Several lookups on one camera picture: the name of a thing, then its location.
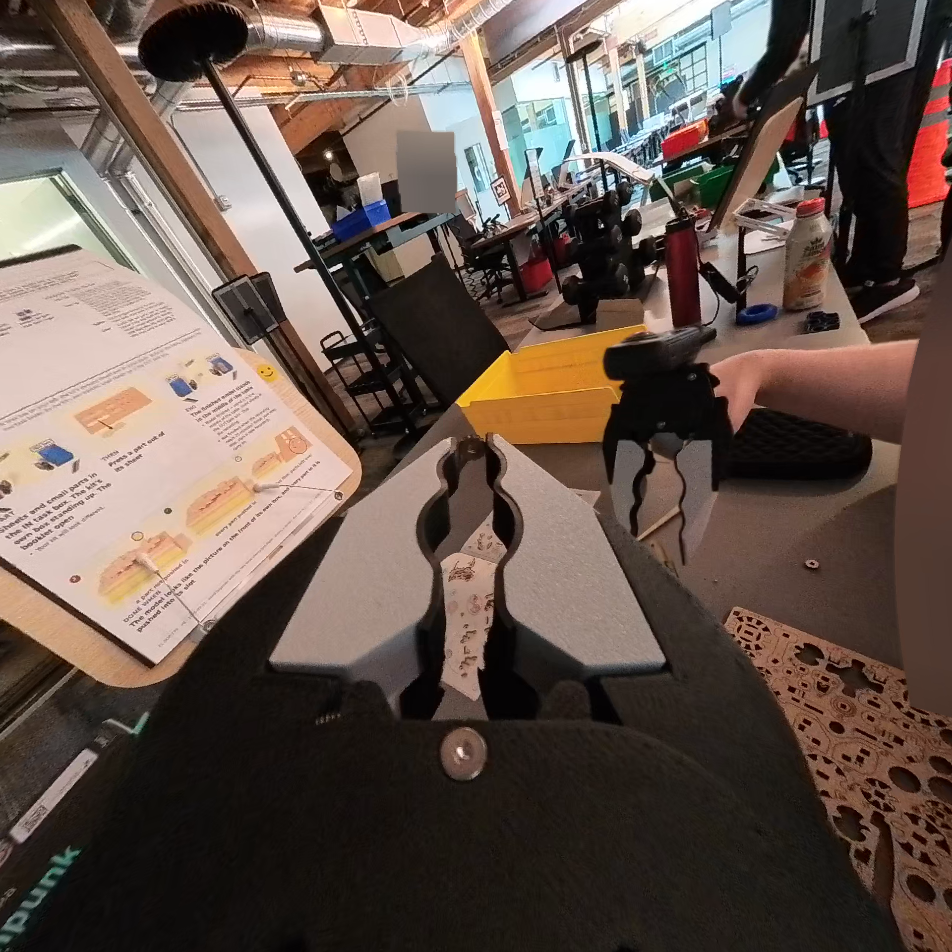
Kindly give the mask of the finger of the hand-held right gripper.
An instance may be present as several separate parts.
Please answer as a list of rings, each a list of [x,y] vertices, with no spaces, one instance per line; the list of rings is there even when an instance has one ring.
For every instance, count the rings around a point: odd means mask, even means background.
[[[651,476],[656,469],[657,460],[651,439],[636,442],[634,446],[637,449],[634,453],[636,469],[631,484],[632,503],[628,511],[628,523],[631,534],[638,537],[641,534],[639,524],[651,489]]]
[[[704,538],[717,499],[712,444],[684,444],[674,465],[682,483],[679,549],[683,565],[688,565]]]

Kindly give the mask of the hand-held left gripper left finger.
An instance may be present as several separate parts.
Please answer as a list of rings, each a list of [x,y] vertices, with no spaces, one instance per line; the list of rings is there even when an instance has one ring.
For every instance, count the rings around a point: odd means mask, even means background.
[[[446,438],[352,506],[269,657],[280,673],[379,686],[431,720],[445,695],[437,549],[450,530],[457,440]]]

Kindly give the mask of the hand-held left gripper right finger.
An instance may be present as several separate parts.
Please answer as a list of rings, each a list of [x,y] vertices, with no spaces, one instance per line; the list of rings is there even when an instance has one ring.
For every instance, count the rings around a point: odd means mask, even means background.
[[[563,682],[655,675],[667,660],[597,510],[502,436],[485,440],[505,547],[484,646],[491,720],[533,719]]]

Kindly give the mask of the laser-cut wooden parts sheet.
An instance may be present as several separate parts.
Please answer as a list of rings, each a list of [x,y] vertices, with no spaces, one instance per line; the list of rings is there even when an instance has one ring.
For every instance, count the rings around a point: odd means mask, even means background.
[[[773,691],[829,821],[909,950],[951,949],[950,717],[897,667],[740,606],[724,626]]]

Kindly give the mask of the person's right hand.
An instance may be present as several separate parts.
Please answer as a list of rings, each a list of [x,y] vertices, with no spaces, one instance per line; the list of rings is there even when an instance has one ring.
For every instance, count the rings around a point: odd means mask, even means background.
[[[766,354],[767,351],[746,351],[709,367],[718,381],[715,393],[726,400],[728,420],[735,433],[755,406],[768,367]]]

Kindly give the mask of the small wooden sheet piece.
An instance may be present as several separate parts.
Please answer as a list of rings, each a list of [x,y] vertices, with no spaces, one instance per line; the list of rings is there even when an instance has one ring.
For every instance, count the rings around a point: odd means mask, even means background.
[[[481,703],[479,675],[494,621],[495,572],[505,554],[489,513],[441,563],[446,627],[440,683],[452,700],[470,707]]]

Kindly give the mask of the black wrist rest pad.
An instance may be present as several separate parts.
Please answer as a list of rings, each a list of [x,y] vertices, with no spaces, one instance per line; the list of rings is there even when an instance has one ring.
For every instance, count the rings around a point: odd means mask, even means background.
[[[779,482],[847,480],[865,474],[872,456],[867,436],[756,408],[733,437],[725,476]]]

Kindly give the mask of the yellow plastic bin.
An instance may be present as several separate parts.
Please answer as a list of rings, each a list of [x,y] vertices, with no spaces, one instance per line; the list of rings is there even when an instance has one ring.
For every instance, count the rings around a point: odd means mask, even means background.
[[[602,368],[604,352],[645,325],[506,352],[456,400],[472,429],[512,445],[600,443],[621,387]]]

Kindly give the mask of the white drink bottle red cap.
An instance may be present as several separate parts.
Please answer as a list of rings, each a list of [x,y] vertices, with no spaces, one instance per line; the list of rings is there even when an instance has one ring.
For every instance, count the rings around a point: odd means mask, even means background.
[[[832,231],[822,198],[800,202],[784,245],[782,307],[800,312],[824,303]]]

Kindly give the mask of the black office chair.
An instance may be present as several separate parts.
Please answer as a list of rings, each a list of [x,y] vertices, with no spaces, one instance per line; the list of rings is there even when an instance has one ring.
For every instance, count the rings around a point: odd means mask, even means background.
[[[372,294],[365,307],[444,410],[510,352],[441,254]]]

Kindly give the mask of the black square tag holder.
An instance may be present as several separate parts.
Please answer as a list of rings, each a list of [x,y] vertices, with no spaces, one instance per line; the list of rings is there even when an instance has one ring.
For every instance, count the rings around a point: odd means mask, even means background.
[[[267,271],[240,276],[213,289],[211,296],[248,346],[267,338],[287,320]]]

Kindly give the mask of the blue storage box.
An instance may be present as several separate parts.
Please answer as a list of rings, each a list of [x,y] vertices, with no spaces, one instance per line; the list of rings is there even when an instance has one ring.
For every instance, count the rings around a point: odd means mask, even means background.
[[[338,242],[346,242],[391,219],[387,201],[381,199],[346,213],[331,225]]]

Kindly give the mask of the orange traffic cone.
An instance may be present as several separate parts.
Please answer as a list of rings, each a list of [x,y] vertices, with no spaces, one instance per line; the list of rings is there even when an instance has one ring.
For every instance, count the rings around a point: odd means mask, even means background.
[[[943,164],[949,132],[951,59],[939,64],[930,96],[923,111],[907,173],[909,209],[922,208],[942,201],[947,194],[946,167]]]

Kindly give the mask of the black kit box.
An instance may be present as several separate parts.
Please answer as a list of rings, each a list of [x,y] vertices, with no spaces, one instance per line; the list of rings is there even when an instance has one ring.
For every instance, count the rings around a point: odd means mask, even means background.
[[[1,949],[23,950],[100,826],[130,753],[149,721],[110,718],[92,740],[3,831],[1,849]]]

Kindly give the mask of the black pole stand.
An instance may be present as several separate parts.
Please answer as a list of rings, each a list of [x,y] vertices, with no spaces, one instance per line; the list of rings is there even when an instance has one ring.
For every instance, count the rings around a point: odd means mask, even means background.
[[[370,369],[384,387],[391,405],[399,413],[400,398],[372,345],[366,339],[346,295],[336,284],[322,260],[291,198],[276,176],[264,151],[229,92],[218,66],[244,52],[248,26],[244,14],[225,2],[203,2],[181,6],[161,16],[139,41],[139,60],[153,76],[165,81],[194,81],[204,76],[224,111],[228,114],[251,159],[289,222],[292,231],[327,289],[339,313],[347,322],[355,342],[363,351]]]

